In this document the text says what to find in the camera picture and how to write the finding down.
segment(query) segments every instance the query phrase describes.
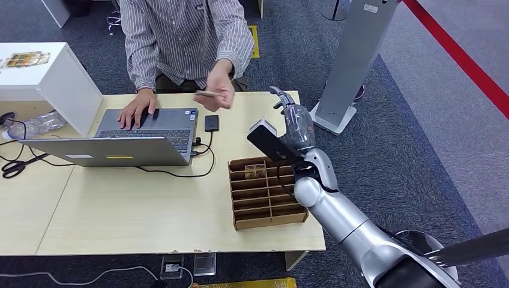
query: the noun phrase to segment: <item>cardboard compartment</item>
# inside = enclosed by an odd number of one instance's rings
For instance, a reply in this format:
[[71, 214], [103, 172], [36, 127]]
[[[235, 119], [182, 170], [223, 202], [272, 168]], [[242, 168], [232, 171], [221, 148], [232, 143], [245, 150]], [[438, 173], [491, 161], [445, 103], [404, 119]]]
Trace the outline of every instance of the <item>cardboard compartment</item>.
[[269, 187], [278, 186], [281, 187], [281, 184], [287, 186], [290, 184], [293, 184], [295, 181], [295, 178], [293, 175], [285, 175], [280, 176], [279, 180], [281, 180], [281, 183], [277, 179], [277, 177], [267, 178]]
[[244, 171], [248, 165], [264, 164], [265, 157], [233, 160], [229, 163], [230, 172]]
[[[277, 168], [267, 168], [265, 170], [267, 172], [267, 177], [276, 177], [277, 176]], [[285, 175], [293, 175], [294, 172], [292, 171], [291, 166], [281, 166], [279, 167], [279, 176], [285, 176]]]
[[240, 201], [233, 201], [234, 211], [254, 208], [269, 208], [269, 206], [270, 202], [268, 197], [261, 199], [245, 199]]
[[[246, 172], [246, 166], [262, 164], [264, 173], [256, 179]], [[228, 163], [232, 197], [233, 225], [236, 230], [280, 224], [304, 222], [308, 217], [306, 208], [287, 192], [293, 193], [295, 178], [291, 166], [281, 166], [277, 179], [278, 163], [269, 158], [233, 160]]]
[[254, 189], [254, 188], [266, 188], [267, 180], [265, 178], [249, 179], [249, 180], [232, 181], [231, 184], [232, 184], [232, 191]]
[[260, 209], [235, 211], [235, 212], [233, 212], [233, 214], [234, 214], [236, 220], [270, 218], [270, 216], [271, 216], [269, 207], [260, 208]]
[[248, 189], [248, 190], [237, 190], [232, 191], [232, 200], [245, 200], [245, 199], [255, 199], [261, 197], [267, 197], [268, 189], [267, 188], [258, 188], [258, 189]]
[[270, 206], [285, 206], [297, 204], [295, 199], [290, 195], [277, 195], [270, 197]]
[[292, 215], [307, 212], [306, 208], [302, 207], [299, 203], [291, 206], [273, 207], [271, 210], [272, 216]]
[[294, 184], [285, 185], [285, 190], [281, 186], [275, 186], [269, 188], [269, 196], [288, 195], [288, 193], [294, 193]]

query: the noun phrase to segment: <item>sleeve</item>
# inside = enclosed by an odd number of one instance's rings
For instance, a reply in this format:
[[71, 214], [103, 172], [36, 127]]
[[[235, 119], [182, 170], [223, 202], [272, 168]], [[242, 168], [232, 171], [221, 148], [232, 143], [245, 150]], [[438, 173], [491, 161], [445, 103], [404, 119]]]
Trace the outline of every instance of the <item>sleeve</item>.
[[219, 39], [216, 61], [228, 59], [239, 78], [244, 74], [255, 42], [244, 18], [244, 8], [238, 0], [209, 0], [209, 8]]
[[155, 91], [157, 47], [148, 19], [135, 0], [120, 0], [122, 30], [125, 34], [127, 73], [138, 91], [151, 88]]

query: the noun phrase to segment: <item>striped shirt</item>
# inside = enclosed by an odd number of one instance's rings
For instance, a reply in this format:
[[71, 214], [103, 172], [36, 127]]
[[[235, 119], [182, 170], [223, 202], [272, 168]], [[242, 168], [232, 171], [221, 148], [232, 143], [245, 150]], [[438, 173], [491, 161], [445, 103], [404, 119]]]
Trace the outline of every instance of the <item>striped shirt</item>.
[[127, 71], [136, 89], [155, 90], [158, 70], [177, 85], [195, 80], [202, 89], [219, 59], [244, 73], [253, 51], [238, 0], [119, 0]]

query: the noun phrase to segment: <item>laptop keyboard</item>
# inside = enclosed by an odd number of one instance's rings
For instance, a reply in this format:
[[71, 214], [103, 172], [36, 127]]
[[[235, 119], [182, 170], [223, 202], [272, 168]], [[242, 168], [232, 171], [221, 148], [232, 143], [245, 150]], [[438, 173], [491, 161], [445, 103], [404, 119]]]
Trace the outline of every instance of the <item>laptop keyboard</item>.
[[166, 137], [180, 153], [187, 153], [191, 130], [102, 130], [98, 138]]

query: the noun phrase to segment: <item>cuff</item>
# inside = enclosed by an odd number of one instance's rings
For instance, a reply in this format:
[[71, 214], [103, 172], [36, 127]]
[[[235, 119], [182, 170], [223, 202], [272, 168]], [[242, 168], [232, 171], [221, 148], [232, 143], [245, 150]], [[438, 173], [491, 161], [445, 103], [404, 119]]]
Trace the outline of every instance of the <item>cuff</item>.
[[143, 81], [143, 82], [139, 82], [139, 83], [136, 84], [136, 92], [138, 92], [142, 88], [150, 88], [155, 93], [155, 84], [154, 84], [154, 82]]
[[233, 72], [233, 76], [231, 77], [232, 79], [237, 79], [242, 76], [238, 73], [240, 65], [238, 63], [237, 57], [235, 56], [235, 53], [233, 53], [232, 51], [217, 52], [217, 57], [216, 57], [215, 61], [217, 62], [220, 59], [226, 59], [232, 63], [232, 72]]

